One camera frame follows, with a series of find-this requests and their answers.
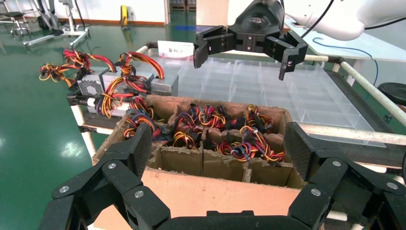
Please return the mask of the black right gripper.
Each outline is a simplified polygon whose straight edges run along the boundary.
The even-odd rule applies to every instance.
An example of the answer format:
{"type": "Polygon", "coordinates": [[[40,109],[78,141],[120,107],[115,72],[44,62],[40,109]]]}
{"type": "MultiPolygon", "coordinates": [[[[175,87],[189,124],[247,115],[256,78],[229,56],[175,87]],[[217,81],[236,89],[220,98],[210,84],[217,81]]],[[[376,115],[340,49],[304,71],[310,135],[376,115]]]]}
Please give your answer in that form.
{"type": "Polygon", "coordinates": [[[230,50],[264,53],[280,62],[279,80],[304,62],[308,44],[294,31],[283,35],[284,7],[278,0],[254,0],[228,29],[215,26],[196,35],[193,64],[230,50]]]}

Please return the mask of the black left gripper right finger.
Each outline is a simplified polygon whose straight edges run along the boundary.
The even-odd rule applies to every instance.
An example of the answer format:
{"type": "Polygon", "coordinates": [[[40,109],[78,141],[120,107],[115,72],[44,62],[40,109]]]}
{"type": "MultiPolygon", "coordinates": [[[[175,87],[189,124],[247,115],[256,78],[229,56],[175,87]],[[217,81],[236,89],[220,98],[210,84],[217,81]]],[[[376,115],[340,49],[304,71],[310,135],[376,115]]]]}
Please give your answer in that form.
{"type": "Polygon", "coordinates": [[[296,122],[286,125],[283,146],[305,182],[289,207],[290,217],[316,230],[339,204],[370,230],[405,229],[404,185],[355,163],[332,142],[308,136],[296,122]]]}

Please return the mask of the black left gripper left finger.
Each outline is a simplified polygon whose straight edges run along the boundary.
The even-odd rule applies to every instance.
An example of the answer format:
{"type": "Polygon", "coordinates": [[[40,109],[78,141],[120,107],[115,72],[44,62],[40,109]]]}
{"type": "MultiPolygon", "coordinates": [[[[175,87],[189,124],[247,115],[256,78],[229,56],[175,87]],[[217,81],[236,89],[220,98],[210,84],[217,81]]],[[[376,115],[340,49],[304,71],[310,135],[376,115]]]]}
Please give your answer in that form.
{"type": "Polygon", "coordinates": [[[114,206],[132,229],[158,229],[170,210],[141,180],[151,148],[151,129],[141,124],[132,138],[112,144],[94,166],[54,189],[39,228],[86,230],[114,206]]]}

